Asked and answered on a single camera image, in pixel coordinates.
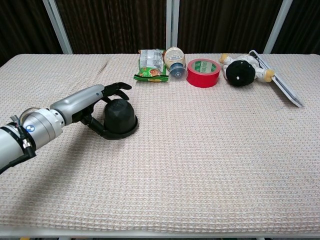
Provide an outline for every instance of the duct tape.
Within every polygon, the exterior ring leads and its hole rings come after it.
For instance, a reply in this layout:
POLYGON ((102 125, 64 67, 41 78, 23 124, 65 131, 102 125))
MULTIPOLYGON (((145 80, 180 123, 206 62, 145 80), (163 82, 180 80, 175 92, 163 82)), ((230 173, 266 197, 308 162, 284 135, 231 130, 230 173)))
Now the duct tape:
POLYGON ((220 64, 205 58, 192 60, 188 64, 187 81, 198 88, 209 88, 218 82, 220 64))

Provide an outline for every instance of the brown curtain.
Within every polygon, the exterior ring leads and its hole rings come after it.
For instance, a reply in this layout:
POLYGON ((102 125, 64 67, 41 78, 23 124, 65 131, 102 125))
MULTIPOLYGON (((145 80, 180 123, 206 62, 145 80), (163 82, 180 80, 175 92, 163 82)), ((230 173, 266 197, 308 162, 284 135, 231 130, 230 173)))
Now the brown curtain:
POLYGON ((166 47, 166 0, 56 0, 75 54, 166 47))
POLYGON ((42 0, 0 0, 0 66, 18 54, 61 54, 42 0))
POLYGON ((320 54, 320 1, 293 0, 274 54, 320 54))
POLYGON ((185 53, 263 52, 282 0, 181 0, 178 47, 185 53))

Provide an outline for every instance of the robotic hand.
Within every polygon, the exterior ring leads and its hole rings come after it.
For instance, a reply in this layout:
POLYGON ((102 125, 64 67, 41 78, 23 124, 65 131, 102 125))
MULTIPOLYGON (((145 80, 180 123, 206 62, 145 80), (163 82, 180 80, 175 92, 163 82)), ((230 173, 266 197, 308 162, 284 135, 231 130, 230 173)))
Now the robotic hand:
POLYGON ((125 138, 135 132, 138 119, 129 97, 121 90, 132 87, 123 82, 94 85, 53 103, 49 108, 29 108, 13 122, 0 127, 0 174, 36 156, 35 151, 62 133, 62 128, 81 121, 105 139, 125 138), (110 100, 117 95, 122 99, 110 100), (104 125, 92 117, 95 104, 103 100, 104 125))

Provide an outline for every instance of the plush doll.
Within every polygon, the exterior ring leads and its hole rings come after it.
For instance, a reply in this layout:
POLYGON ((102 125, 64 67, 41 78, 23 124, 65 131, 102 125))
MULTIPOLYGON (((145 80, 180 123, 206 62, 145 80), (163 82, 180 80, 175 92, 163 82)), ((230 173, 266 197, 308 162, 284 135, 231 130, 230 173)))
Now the plush doll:
POLYGON ((259 67, 259 62, 253 56, 242 55, 232 59, 223 53, 219 59, 223 64, 223 75, 229 83, 236 87, 251 84, 255 79, 270 83, 275 72, 259 67))

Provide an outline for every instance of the green snack package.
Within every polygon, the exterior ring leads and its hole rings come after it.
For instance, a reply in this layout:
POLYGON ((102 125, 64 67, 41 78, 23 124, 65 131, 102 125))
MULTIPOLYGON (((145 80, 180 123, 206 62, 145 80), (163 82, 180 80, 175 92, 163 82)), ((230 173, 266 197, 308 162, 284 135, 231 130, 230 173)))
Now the green snack package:
POLYGON ((139 73, 133 79, 144 82, 167 82, 167 69, 163 60, 164 50, 144 49, 139 50, 139 73))

